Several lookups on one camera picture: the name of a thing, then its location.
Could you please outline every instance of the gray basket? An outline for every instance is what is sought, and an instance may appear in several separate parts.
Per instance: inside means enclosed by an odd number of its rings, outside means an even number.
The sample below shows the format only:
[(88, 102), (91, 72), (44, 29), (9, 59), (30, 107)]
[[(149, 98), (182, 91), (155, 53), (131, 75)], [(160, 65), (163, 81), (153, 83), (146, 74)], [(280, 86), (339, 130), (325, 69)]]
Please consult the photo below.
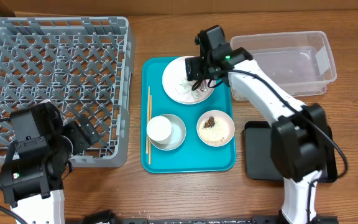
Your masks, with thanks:
[[(65, 123), (84, 113), (102, 138), (74, 166), (122, 166), (134, 54), (125, 17), (0, 18), (0, 118), (50, 99)], [(13, 140), (0, 123), (0, 165)]]

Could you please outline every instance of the plastic bin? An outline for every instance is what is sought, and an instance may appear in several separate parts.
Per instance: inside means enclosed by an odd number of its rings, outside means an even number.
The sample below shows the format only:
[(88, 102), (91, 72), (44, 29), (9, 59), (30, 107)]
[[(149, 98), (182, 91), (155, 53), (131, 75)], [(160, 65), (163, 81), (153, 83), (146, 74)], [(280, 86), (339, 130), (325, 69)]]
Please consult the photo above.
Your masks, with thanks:
[[(0, 118), (50, 99), (65, 123), (84, 113), (101, 136), (74, 166), (122, 166), (134, 59), (125, 17), (0, 18)], [(0, 123), (0, 165), (13, 140)]]
[[(336, 79), (333, 53), (321, 31), (237, 36), (230, 44), (248, 50), (266, 75), (292, 96), (321, 95)], [(236, 91), (232, 96), (247, 100)]]

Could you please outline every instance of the white cup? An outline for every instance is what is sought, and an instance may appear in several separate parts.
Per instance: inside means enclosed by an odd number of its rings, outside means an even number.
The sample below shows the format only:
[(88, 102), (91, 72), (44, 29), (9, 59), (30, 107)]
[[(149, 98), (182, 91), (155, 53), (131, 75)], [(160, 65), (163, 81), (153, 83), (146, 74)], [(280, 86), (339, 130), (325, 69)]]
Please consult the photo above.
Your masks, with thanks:
[(171, 139), (172, 124), (164, 116), (156, 116), (147, 123), (147, 135), (160, 144), (167, 144)]

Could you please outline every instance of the bowl of rice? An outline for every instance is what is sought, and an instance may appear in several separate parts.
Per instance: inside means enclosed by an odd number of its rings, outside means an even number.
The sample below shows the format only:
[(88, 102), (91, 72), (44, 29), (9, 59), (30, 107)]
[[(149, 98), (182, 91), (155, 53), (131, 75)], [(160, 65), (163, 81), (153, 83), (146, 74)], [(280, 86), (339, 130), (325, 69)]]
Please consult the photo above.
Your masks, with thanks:
[(224, 146), (234, 136), (234, 122), (223, 111), (207, 111), (198, 119), (197, 134), (209, 146)]

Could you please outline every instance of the white plate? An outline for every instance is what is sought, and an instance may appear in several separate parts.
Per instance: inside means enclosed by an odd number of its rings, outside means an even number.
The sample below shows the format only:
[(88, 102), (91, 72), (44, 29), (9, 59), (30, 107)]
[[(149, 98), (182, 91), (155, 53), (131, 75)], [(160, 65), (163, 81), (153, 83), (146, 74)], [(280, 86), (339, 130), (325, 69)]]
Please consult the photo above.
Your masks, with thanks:
[[(162, 75), (162, 86), (167, 93), (167, 95), (173, 99), (174, 101), (186, 105), (192, 105), (196, 103), (201, 103), (202, 101), (206, 100), (209, 96), (211, 96), (214, 88), (208, 88), (207, 91), (203, 92), (199, 89), (196, 91), (200, 94), (200, 97), (194, 98), (190, 91), (179, 94), (178, 89), (181, 88), (181, 83), (188, 82), (187, 75), (186, 75), (186, 63), (185, 59), (193, 57), (193, 56), (183, 56), (176, 58), (172, 62), (170, 62), (164, 70)], [(211, 86), (215, 85), (216, 81), (213, 80), (211, 82)]]
[(173, 114), (163, 114), (161, 116), (164, 116), (168, 118), (169, 121), (171, 121), (171, 139), (166, 144), (157, 143), (153, 141), (153, 139), (150, 139), (150, 141), (157, 149), (161, 149), (164, 151), (174, 150), (184, 142), (186, 138), (186, 126), (178, 116), (175, 116)]
[[(206, 119), (209, 119), (210, 117), (214, 117), (214, 118), (221, 118), (223, 120), (223, 122), (225, 122), (227, 124), (227, 128), (228, 128), (228, 134), (227, 136), (222, 140), (222, 142), (220, 144), (210, 144), (206, 141), (204, 141), (199, 132), (198, 132), (198, 128), (201, 126), (201, 123), (206, 120)], [(198, 137), (207, 145), (209, 146), (213, 146), (213, 147), (219, 147), (219, 146), (224, 146), (225, 144), (229, 143), (230, 140), (233, 138), (234, 136), (234, 131), (235, 131), (235, 128), (234, 128), (234, 122), (233, 122), (233, 119), (231, 119), (231, 117), (223, 112), (223, 111), (219, 111), (219, 110), (211, 110), (211, 111), (207, 111), (205, 112), (203, 115), (201, 115), (201, 117), (198, 119), (198, 122), (197, 122), (197, 135)]]

